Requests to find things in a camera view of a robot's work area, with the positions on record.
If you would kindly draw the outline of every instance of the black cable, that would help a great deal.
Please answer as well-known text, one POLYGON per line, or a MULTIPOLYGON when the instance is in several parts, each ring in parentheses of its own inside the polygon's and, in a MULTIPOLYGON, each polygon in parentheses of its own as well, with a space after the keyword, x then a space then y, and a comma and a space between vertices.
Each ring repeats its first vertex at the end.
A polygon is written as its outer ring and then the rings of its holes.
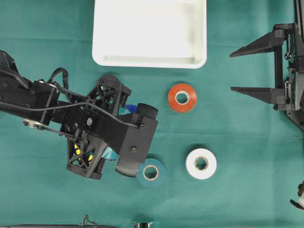
POLYGON ((88 105, 88 106, 91 106, 94 109, 97 109, 98 111, 102 112, 103 114, 106 114, 107 116, 111 117, 112 119, 116 120, 117 122, 119 122, 121 124, 139 128, 139 126, 137 126, 133 123, 126 123, 126 122, 120 120, 119 118, 117 118, 116 116, 112 115, 108 111, 98 107, 95 104, 89 103, 89 102, 78 102, 78 103, 74 103, 74 104, 59 105, 59 106, 56 106, 56 107, 47 107, 47 108, 27 108, 27 107, 22 107, 22 106, 19 106, 19 105, 16 105, 16 104, 7 103, 7 102, 4 102, 4 101, 0 101, 0 105, 5 105, 5 106, 8 106, 8 107, 21 109, 21 110, 25 110, 25 111, 29 111, 29 112, 41 112, 41 111, 54 110, 54 109, 59 109, 59 108, 70 108, 70 107, 75 107, 75 106, 79 106, 79 105, 88 105))
POLYGON ((63 87, 68 89, 68 72, 66 69, 62 67, 57 68, 47 82, 51 83, 54 80, 54 78, 60 73, 62 73, 63 87))
POLYGON ((26 80, 16 70, 0 66, 0 72, 13 76, 24 88, 29 89, 26 80))

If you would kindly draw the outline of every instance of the white tape roll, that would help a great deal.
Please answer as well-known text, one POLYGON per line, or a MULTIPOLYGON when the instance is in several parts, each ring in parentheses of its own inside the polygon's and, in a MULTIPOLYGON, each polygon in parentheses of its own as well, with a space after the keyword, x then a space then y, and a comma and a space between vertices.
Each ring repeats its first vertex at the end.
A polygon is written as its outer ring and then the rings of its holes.
POLYGON ((188 154, 186 159, 186 168, 192 177, 199 180, 208 179, 217 169, 217 160, 209 150, 199 148, 188 154), (206 162, 206 166, 203 169, 199 169, 196 166, 197 160, 200 158, 204 159, 206 162))

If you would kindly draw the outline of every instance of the blue tape roll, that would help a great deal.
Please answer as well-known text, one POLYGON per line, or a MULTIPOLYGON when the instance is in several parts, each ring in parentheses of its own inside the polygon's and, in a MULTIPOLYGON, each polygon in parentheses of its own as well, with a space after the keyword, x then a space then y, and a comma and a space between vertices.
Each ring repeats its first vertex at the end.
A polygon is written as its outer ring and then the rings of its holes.
POLYGON ((163 179, 165 178, 166 170, 164 165, 156 159, 146 159, 144 164, 141 164, 139 166, 138 172, 137 172, 137 180, 145 187, 147 188, 153 188, 159 186, 163 179), (147 168, 154 167, 156 169, 156 177, 153 179, 149 179, 144 175, 144 172, 147 168))

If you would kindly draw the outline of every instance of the robotic arm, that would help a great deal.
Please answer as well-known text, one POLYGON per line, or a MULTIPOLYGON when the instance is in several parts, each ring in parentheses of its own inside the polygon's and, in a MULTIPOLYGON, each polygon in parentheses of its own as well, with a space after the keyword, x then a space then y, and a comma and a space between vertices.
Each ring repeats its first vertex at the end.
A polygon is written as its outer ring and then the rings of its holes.
MULTIPOLYGON (((274 105, 304 131, 304 0, 295 0, 297 23, 277 24, 273 30, 251 44, 232 53, 230 57, 274 52, 275 88, 231 87, 239 92, 274 105), (289 77, 283 79, 283 43, 286 42, 285 59, 288 60, 289 77)), ((299 185, 299 202, 290 202, 304 210, 304 183, 299 185)))
POLYGON ((23 78, 15 61, 0 51, 0 110, 23 118, 31 128, 67 138, 66 169, 86 178, 101 179, 109 153, 119 157, 116 171, 136 177, 144 163, 158 122, 158 110, 138 104, 136 113, 119 115, 131 90, 105 74, 87 96, 68 89, 68 72, 58 68, 48 81, 23 78), (63 86, 53 81, 62 73, 63 86), (59 101, 64 94, 67 102, 59 101), (61 124, 60 130, 47 126, 61 124))

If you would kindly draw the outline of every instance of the blue tape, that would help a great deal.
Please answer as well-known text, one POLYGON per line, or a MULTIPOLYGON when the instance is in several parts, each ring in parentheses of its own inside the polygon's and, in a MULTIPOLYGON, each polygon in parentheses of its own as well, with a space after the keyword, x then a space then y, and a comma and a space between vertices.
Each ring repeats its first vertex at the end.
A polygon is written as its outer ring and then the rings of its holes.
POLYGON ((118 159, 117 153, 115 153, 115 151, 112 150, 112 148, 109 146, 104 150, 104 153, 101 157, 110 161, 118 159))
POLYGON ((153 188, 159 186, 164 178, 165 178, 166 170, 164 165, 156 159, 146 159, 144 164, 141 164, 139 166, 138 172, 137 172, 137 180, 145 187, 147 188, 153 188), (157 169, 157 176, 154 180, 148 179, 144 175, 144 171, 147 167, 155 167, 157 169))
POLYGON ((136 105, 133 105, 133 104, 126 104, 124 106, 126 109, 129 110, 130 113, 136 113, 136 110, 137 110, 137 106, 136 105))

